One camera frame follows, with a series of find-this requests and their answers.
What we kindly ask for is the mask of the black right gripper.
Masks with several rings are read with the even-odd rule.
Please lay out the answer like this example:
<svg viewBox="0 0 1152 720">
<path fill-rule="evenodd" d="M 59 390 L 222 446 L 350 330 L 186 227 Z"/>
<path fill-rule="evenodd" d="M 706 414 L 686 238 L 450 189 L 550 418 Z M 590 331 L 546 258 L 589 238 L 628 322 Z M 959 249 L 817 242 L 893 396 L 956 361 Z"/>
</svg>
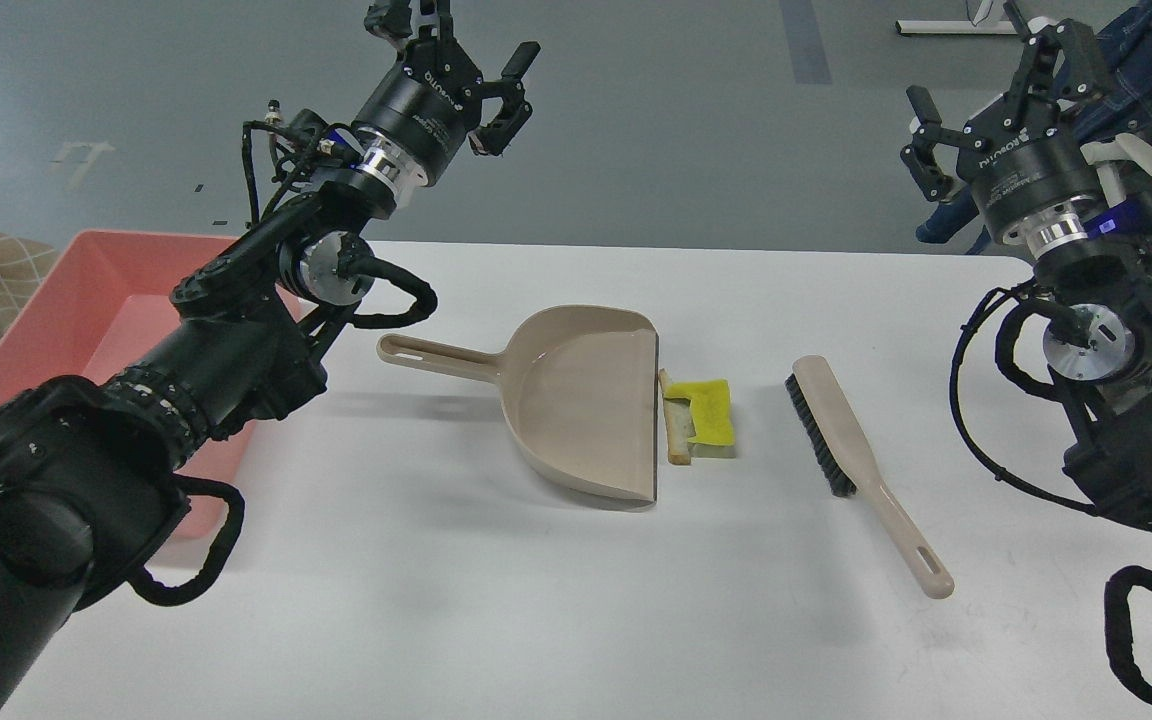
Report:
<svg viewBox="0 0 1152 720">
<path fill-rule="evenodd" d="M 1114 79 L 1087 24 L 1028 18 L 1020 3 L 1005 3 L 1005 15 L 1025 45 L 1011 85 L 963 131 L 945 126 L 929 88 L 905 88 L 914 129 L 900 158 L 925 200 L 950 202 L 963 183 L 943 170 L 934 150 L 963 149 L 960 179 L 984 227 L 992 241 L 1015 247 L 1026 243 L 1020 223 L 1043 211 L 1061 210 L 1085 222 L 1107 209 L 1100 179 L 1061 109 L 1101 100 Z M 1020 118 L 1006 109 L 1020 111 Z"/>
</svg>

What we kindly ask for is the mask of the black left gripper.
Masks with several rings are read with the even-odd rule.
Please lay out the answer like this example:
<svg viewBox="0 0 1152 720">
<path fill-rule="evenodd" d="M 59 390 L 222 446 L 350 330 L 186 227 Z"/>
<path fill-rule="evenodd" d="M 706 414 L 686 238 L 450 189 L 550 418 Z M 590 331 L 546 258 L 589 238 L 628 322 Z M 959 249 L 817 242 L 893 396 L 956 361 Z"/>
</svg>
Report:
<svg viewBox="0 0 1152 720">
<path fill-rule="evenodd" d="M 502 156 L 511 145 L 532 115 L 524 77 L 541 51 L 539 41 L 521 41 L 498 79 L 479 82 L 483 73 L 458 45 L 450 10 L 442 0 L 369 5 L 366 32 L 403 51 L 351 122 L 414 156 L 429 185 L 444 177 L 467 137 L 475 156 Z M 411 44 L 426 40 L 435 44 Z M 500 108 L 480 124 L 486 100 L 500 100 Z"/>
</svg>

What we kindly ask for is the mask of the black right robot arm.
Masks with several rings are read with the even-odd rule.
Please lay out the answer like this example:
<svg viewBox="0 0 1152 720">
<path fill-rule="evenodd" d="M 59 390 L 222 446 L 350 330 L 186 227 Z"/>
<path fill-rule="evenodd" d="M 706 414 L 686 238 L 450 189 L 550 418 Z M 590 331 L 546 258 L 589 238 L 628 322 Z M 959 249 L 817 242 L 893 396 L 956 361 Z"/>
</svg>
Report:
<svg viewBox="0 0 1152 720">
<path fill-rule="evenodd" d="M 1025 247 L 1030 281 L 983 297 L 961 331 L 950 373 L 956 429 L 984 468 L 1030 497 L 1152 533 L 1152 1 L 1096 32 L 1078 20 L 1026 18 L 1002 3 L 1020 37 L 1009 86 L 947 127 L 927 88 L 909 88 L 915 120 L 901 151 L 934 213 L 916 228 L 945 243 L 980 218 L 980 242 Z M 1064 410 L 1075 437 L 1064 473 L 1082 500 L 1059 497 L 996 464 L 961 414 L 960 366 L 983 324 L 998 325 L 995 364 L 1007 381 Z M 1152 705 L 1134 655 L 1130 594 L 1152 571 L 1107 579 L 1111 670 Z"/>
</svg>

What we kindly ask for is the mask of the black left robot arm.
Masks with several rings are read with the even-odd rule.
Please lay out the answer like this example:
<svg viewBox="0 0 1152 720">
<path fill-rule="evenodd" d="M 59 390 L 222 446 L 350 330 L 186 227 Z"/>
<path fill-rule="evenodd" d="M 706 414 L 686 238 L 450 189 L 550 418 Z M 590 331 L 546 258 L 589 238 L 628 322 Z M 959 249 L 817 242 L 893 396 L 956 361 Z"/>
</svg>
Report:
<svg viewBox="0 0 1152 720">
<path fill-rule="evenodd" d="M 351 122 L 270 103 L 243 124 L 251 222 L 173 288 L 179 327 L 108 381 L 59 376 L 0 406 L 0 710 L 74 612 L 122 585 L 173 607 L 215 584 L 244 498 L 183 473 L 202 447 L 321 395 L 343 329 L 434 314 L 429 282 L 362 233 L 463 146 L 503 154 L 531 118 L 541 47 L 521 41 L 492 79 L 447 1 L 376 1 L 364 24 L 396 60 Z"/>
</svg>

